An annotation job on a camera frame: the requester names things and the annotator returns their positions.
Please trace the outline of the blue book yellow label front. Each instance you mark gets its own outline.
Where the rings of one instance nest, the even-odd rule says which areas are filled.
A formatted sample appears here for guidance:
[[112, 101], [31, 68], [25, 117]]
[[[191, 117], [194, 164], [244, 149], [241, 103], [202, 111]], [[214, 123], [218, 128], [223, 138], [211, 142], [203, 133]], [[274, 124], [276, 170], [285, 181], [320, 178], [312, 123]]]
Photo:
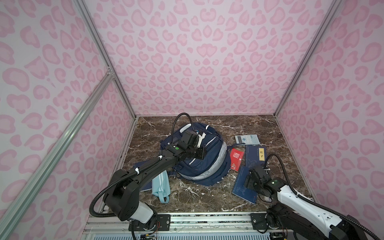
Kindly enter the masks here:
[[246, 178], [249, 175], [249, 170], [250, 169], [246, 166], [240, 166], [232, 194], [249, 203], [255, 204], [258, 199], [257, 192], [245, 187]]

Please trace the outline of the blue book yellow label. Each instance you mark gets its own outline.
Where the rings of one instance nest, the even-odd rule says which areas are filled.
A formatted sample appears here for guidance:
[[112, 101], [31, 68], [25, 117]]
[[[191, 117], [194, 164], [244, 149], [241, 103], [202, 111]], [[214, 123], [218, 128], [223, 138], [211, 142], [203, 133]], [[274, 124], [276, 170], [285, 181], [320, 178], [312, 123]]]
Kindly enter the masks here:
[[267, 158], [267, 148], [259, 145], [246, 145], [245, 157], [246, 167], [263, 166]]
[[255, 204], [258, 199], [257, 192], [245, 187], [246, 178], [249, 175], [249, 170], [250, 169], [246, 166], [240, 166], [232, 194], [249, 203]]

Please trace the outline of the navy blue backpack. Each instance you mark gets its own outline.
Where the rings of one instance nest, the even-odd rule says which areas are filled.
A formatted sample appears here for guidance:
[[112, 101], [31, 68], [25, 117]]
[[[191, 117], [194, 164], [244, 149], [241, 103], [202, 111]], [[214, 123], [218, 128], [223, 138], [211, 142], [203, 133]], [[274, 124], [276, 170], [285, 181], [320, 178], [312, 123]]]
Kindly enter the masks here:
[[181, 139], [183, 132], [195, 129], [200, 136], [205, 133], [201, 147], [206, 150], [201, 159], [189, 158], [175, 165], [173, 169], [184, 179], [203, 186], [212, 186], [220, 182], [231, 168], [227, 157], [228, 146], [222, 135], [210, 125], [203, 123], [187, 124], [174, 132], [173, 142]]

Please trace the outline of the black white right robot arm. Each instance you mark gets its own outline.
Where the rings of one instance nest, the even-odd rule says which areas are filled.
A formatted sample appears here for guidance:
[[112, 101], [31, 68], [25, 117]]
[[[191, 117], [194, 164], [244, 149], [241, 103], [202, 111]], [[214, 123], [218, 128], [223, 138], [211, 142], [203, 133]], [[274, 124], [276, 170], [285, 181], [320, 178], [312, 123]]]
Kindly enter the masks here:
[[257, 192], [263, 201], [272, 202], [264, 219], [253, 223], [254, 228], [262, 233], [286, 229], [307, 240], [366, 239], [365, 233], [355, 225], [293, 192], [283, 179], [272, 179], [262, 166], [247, 172], [244, 186]]

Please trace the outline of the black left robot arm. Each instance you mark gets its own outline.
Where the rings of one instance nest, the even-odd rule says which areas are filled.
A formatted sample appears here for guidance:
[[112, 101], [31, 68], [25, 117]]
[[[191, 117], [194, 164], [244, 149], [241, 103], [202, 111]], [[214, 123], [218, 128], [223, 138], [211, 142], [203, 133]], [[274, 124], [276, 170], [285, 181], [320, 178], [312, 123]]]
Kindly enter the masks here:
[[200, 136], [192, 130], [182, 134], [175, 144], [171, 143], [159, 156], [140, 168], [114, 173], [115, 184], [103, 196], [103, 202], [121, 221], [138, 221], [151, 229], [157, 223], [157, 213], [149, 205], [140, 202], [140, 190], [162, 172], [186, 159], [202, 159], [206, 151], [200, 146]]

